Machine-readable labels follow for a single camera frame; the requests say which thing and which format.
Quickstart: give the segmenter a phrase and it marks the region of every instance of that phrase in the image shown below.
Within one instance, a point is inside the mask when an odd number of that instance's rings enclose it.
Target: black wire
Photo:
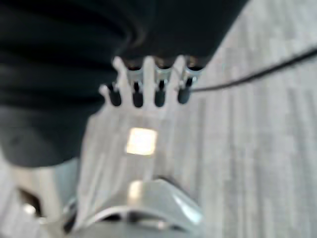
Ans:
[[[225,84],[209,86],[209,87],[205,87],[205,88],[195,88],[195,89],[192,89],[192,92],[198,93],[198,92],[206,92],[206,91],[216,91],[216,90],[227,89],[227,88],[239,86],[239,85],[246,84],[246,83],[255,82],[255,81],[263,79],[265,76],[268,76],[269,74],[281,71],[281,70],[286,69],[286,68],[291,67],[291,66],[295,66],[298,63],[308,61],[309,59],[312,59],[314,57],[317,57],[317,47],[311,48],[308,51],[306,51],[300,55],[295,55],[291,59],[285,60],[282,63],[272,65],[270,67],[267,67],[267,68],[261,70],[260,72],[242,77],[238,80],[234,80],[234,81],[231,81],[231,82],[225,83]]]

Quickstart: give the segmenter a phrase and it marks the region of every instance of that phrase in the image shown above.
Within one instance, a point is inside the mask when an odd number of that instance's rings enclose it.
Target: black fabric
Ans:
[[[79,156],[114,56],[212,56],[246,0],[2,0],[0,144],[16,165]]]

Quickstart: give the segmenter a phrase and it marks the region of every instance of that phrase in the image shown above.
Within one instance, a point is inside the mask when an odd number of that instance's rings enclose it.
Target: square light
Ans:
[[[151,155],[155,151],[158,133],[155,130],[134,127],[126,147],[126,152],[135,155]]]

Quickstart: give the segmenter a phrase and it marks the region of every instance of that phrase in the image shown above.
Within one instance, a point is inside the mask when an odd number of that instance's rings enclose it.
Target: silver metal part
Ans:
[[[107,222],[107,218],[111,217],[117,217],[120,221]],[[197,237],[202,218],[200,208],[168,182],[161,179],[135,181],[89,217],[82,230],[86,235],[78,237],[99,238],[102,234],[109,234],[108,229],[113,234],[109,237],[116,238]]]
[[[24,211],[54,238],[64,237],[63,225],[76,212],[78,163],[74,158],[51,167],[11,166]]]
[[[159,89],[159,84],[160,84],[161,82],[164,83],[164,88],[163,88],[163,90],[166,89],[166,86],[167,86],[167,84],[168,84],[169,81],[170,81],[171,73],[172,73],[172,68],[163,69],[163,68],[159,68],[157,65],[155,65],[155,77],[154,77],[154,81],[155,81],[155,84],[156,84],[156,90]]]
[[[127,223],[95,223],[69,238],[200,238],[197,234],[179,230],[154,231]]]
[[[134,85],[136,83],[139,85],[139,92],[143,91],[143,68],[138,70],[127,69],[127,78],[133,92],[135,92]]]
[[[190,78],[192,78],[192,84],[191,84],[191,86],[192,86],[194,83],[197,82],[197,80],[201,76],[203,70],[204,69],[194,71],[194,70],[189,69],[188,67],[185,67],[183,69],[183,72],[182,72],[182,75],[180,78],[179,87],[182,89],[185,88],[186,83]]]
[[[118,82],[114,81],[112,84],[112,88],[114,92],[118,92],[119,91],[119,87],[118,87]]]

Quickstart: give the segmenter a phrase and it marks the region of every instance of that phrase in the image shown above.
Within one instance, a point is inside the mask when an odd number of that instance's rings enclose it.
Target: floor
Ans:
[[[196,87],[233,80],[317,44],[314,0],[254,0]],[[91,118],[79,187],[80,217],[135,179],[172,177],[201,205],[208,238],[317,237],[317,59],[263,81],[176,102],[183,59],[168,103],[153,104],[153,62],[145,62],[146,104],[132,107],[120,60],[124,104]],[[127,154],[132,127],[156,130],[152,156]],[[0,237],[46,237],[17,205],[0,165]]]

